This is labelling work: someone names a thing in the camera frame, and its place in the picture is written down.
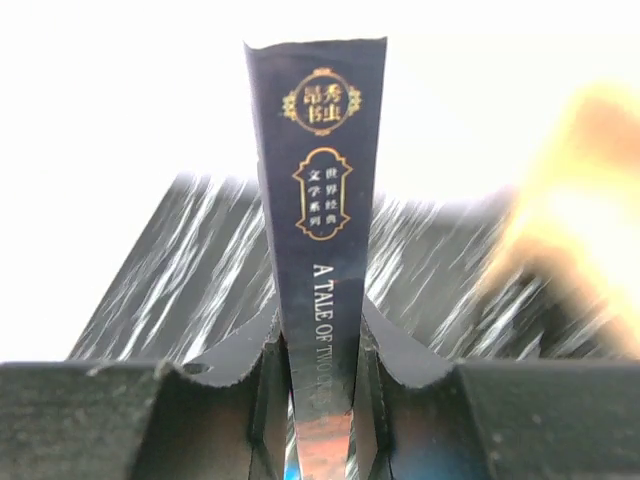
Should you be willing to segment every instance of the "gold border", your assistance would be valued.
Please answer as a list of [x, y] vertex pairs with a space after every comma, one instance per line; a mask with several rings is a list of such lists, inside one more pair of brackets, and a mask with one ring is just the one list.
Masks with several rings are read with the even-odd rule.
[[[313, 128], [300, 120], [298, 117], [298, 95], [303, 87], [305, 87], [311, 80], [319, 77], [331, 77], [342, 85], [344, 92], [348, 96], [347, 111], [342, 118], [334, 125], [328, 128]], [[289, 95], [282, 99], [282, 109], [284, 110], [284, 116], [296, 122], [302, 128], [308, 132], [316, 134], [318, 137], [324, 137], [329, 135], [336, 128], [340, 127], [350, 116], [360, 110], [360, 104], [362, 103], [362, 94], [360, 90], [352, 85], [349, 85], [347, 81], [340, 75], [335, 73], [329, 67], [316, 68], [311, 75], [302, 80], [295, 90], [289, 92]]]
[[[342, 217], [342, 221], [339, 225], [333, 228], [333, 232], [327, 237], [317, 237], [313, 234], [311, 230], [304, 226], [304, 222], [307, 220], [307, 192], [305, 191], [305, 180], [300, 177], [300, 174], [304, 171], [305, 167], [307, 167], [311, 160], [318, 153], [327, 152], [333, 155], [336, 158], [336, 161], [342, 164], [345, 168], [345, 172], [340, 176], [340, 216]], [[347, 163], [347, 159], [345, 157], [341, 157], [338, 151], [331, 147], [318, 147], [307, 155], [304, 161], [300, 162], [298, 170], [292, 175], [300, 183], [300, 211], [302, 214], [302, 218], [296, 222], [296, 227], [298, 227], [305, 235], [313, 238], [318, 242], [325, 242], [327, 240], [331, 240], [333, 237], [337, 235], [337, 233], [344, 228], [344, 226], [349, 223], [351, 217], [347, 215], [344, 211], [344, 207], [347, 202], [347, 175], [349, 175], [353, 171], [353, 167]]]

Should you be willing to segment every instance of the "book spine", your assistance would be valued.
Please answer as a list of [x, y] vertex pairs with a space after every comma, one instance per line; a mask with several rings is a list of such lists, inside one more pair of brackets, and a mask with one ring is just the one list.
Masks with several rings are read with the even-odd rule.
[[246, 54], [303, 478], [344, 478], [386, 39]]

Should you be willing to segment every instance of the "white background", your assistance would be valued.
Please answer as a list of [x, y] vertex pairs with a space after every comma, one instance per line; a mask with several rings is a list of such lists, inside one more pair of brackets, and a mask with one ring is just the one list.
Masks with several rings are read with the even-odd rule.
[[640, 85], [633, 2], [440, 3], [0, 0], [0, 359], [65, 357], [177, 172], [254, 177], [243, 34], [406, 32], [377, 177], [401, 197], [517, 183], [576, 86]]

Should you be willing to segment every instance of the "gold emblem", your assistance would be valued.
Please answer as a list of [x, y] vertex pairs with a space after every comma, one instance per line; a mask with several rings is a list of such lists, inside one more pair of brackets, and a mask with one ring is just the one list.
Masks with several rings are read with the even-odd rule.
[[319, 137], [360, 110], [360, 90], [328, 67], [316, 68], [282, 99], [284, 116]]
[[351, 220], [345, 212], [346, 179], [353, 171], [333, 148], [320, 147], [293, 174], [300, 183], [300, 220], [296, 227], [314, 240], [331, 240]]

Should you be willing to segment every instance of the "circular gold logo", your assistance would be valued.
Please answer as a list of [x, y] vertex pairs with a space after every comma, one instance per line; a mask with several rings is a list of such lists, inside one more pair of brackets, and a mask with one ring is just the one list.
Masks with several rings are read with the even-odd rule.
[[284, 116], [319, 137], [360, 110], [360, 91], [328, 67], [316, 68], [283, 98]]

